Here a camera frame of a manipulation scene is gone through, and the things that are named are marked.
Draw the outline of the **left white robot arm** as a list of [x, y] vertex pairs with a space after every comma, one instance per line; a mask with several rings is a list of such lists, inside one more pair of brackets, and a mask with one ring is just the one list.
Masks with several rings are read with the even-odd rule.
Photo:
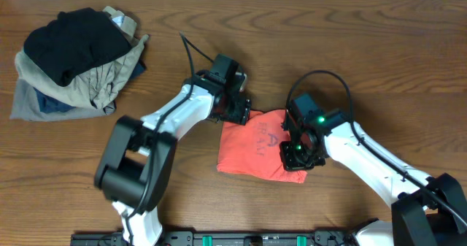
[[157, 206], [167, 188], [177, 143], [197, 123], [217, 118], [247, 122], [251, 103], [243, 96], [243, 72], [203, 70], [186, 79], [180, 92], [140, 119], [119, 118], [94, 177], [123, 223], [126, 245], [156, 245], [163, 234]]

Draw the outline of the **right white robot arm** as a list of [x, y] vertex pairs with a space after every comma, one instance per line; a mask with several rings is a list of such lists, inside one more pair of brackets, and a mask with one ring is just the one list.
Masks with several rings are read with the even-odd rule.
[[329, 235], [331, 245], [465, 245], [466, 197], [443, 173], [432, 177], [375, 142], [341, 112], [287, 109], [280, 145], [287, 170], [313, 169], [327, 158], [343, 164], [391, 209], [391, 221], [370, 220], [347, 234]]

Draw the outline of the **orange printed t-shirt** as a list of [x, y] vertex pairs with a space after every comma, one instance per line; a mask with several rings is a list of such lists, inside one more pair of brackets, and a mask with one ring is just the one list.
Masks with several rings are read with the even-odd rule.
[[306, 172], [285, 170], [279, 145], [290, 139], [282, 129], [285, 111], [252, 111], [245, 125], [224, 122], [220, 136], [217, 170], [245, 174], [263, 180], [303, 183]]

